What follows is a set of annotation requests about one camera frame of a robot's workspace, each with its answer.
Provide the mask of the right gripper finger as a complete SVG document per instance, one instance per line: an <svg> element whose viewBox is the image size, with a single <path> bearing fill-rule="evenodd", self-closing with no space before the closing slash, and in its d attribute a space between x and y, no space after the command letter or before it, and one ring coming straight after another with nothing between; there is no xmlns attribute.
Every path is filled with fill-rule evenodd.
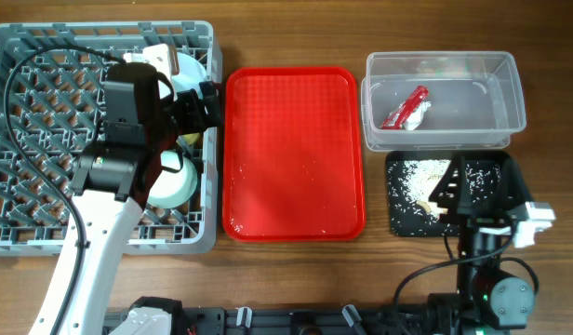
<svg viewBox="0 0 573 335"><path fill-rule="evenodd" d="M443 177L429 195L429 201L446 208L447 214L468 214L468 180L463 155L452 158Z"/></svg>
<svg viewBox="0 0 573 335"><path fill-rule="evenodd" d="M511 157L507 157L501 165L500 179L495 192L495 208L508 211L532 201L533 196L519 166Z"/></svg>

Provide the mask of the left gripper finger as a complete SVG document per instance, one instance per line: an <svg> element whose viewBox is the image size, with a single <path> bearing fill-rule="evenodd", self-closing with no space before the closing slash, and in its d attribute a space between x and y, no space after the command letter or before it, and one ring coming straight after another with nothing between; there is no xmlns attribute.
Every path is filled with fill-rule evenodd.
<svg viewBox="0 0 573 335"><path fill-rule="evenodd" d="M194 90L180 92L172 103L172 117L177 133L180 136L203 133L207 129L204 110L204 105Z"/></svg>
<svg viewBox="0 0 573 335"><path fill-rule="evenodd" d="M222 109L220 94L216 85L211 81L199 83L202 92L201 101L204 105L203 119L207 127L222 126Z"/></svg>

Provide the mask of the light blue plate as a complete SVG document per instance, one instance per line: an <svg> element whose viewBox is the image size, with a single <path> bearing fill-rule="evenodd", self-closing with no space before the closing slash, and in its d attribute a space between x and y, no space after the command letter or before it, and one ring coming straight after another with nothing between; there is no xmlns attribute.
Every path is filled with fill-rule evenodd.
<svg viewBox="0 0 573 335"><path fill-rule="evenodd" d="M197 96L202 98L203 93L200 88L200 83L205 82L207 79L205 67L198 60L181 52L177 53L177 58L179 65L178 74L172 74L170 72L168 57L159 56L156 60L156 64L161 65L162 73L169 78L176 94L193 89L197 93Z"/></svg>

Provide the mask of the yellow plastic cup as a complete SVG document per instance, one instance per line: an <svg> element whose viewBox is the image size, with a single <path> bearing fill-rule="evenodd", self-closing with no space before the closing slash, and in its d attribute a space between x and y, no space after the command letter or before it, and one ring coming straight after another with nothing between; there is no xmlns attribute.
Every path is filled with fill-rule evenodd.
<svg viewBox="0 0 573 335"><path fill-rule="evenodd" d="M180 140L186 145L194 145L201 137L201 133L181 135Z"/></svg>

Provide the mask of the food scraps and rice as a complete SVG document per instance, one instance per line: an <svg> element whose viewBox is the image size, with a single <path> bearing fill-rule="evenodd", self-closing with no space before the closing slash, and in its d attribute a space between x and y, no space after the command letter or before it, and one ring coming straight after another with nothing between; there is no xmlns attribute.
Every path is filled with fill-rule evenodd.
<svg viewBox="0 0 573 335"><path fill-rule="evenodd" d="M387 186L391 225L394 230L416 228L425 232L440 225L439 215L445 210L428 200L450 161L404 160L387 164ZM476 205L492 196L500 178L496 163L468 161L466 177L471 200Z"/></svg>

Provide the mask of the green shallow bowl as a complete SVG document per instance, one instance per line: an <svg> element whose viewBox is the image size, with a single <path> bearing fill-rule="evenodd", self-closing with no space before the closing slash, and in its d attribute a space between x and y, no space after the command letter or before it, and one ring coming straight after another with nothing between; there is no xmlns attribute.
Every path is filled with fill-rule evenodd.
<svg viewBox="0 0 573 335"><path fill-rule="evenodd" d="M198 173L194 164L176 152L161 153L163 168L171 168L176 173L162 170L150 190L147 204L156 208L176 208L187 202L194 194Z"/></svg>

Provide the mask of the white napkin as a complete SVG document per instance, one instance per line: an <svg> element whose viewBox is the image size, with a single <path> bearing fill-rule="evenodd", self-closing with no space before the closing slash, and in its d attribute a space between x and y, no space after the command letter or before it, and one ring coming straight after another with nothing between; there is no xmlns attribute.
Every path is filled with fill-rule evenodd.
<svg viewBox="0 0 573 335"><path fill-rule="evenodd" d="M430 109L431 105L432 103L430 101L421 102L403 124L403 128L405 130L415 130L422 123L424 115Z"/></svg>

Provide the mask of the red sauce packet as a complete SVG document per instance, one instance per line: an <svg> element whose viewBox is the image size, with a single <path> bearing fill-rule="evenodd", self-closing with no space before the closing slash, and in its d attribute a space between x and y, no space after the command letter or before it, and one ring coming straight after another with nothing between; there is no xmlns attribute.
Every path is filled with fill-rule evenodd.
<svg viewBox="0 0 573 335"><path fill-rule="evenodd" d="M429 90L425 86L417 86L408 98L397 109L392 111L382 122L381 129L397 130L403 128L410 114L425 101L429 96Z"/></svg>

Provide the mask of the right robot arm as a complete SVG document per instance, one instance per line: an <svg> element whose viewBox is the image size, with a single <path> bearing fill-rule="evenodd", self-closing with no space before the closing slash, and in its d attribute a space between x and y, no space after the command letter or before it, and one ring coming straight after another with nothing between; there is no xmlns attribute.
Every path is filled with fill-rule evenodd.
<svg viewBox="0 0 573 335"><path fill-rule="evenodd" d="M476 197L469 165L485 163L499 172L493 193ZM430 198L445 209L440 220L459 229L457 290L428 298L430 326L441 334L507 334L523 329L539 292L537 277L526 281L502 270L509 246L527 248L551 226L553 211L534 201L519 167L504 152L457 154Z"/></svg>

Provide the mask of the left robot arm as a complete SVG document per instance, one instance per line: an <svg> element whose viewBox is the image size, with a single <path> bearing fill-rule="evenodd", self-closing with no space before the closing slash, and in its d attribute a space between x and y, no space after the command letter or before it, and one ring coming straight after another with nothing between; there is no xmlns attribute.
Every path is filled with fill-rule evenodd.
<svg viewBox="0 0 573 335"><path fill-rule="evenodd" d="M104 137L79 155L71 181L73 217L31 327L33 334L98 334L118 266L143 211L191 200L197 173L183 135L220 127L215 83L176 90L143 62L114 65L104 83Z"/></svg>

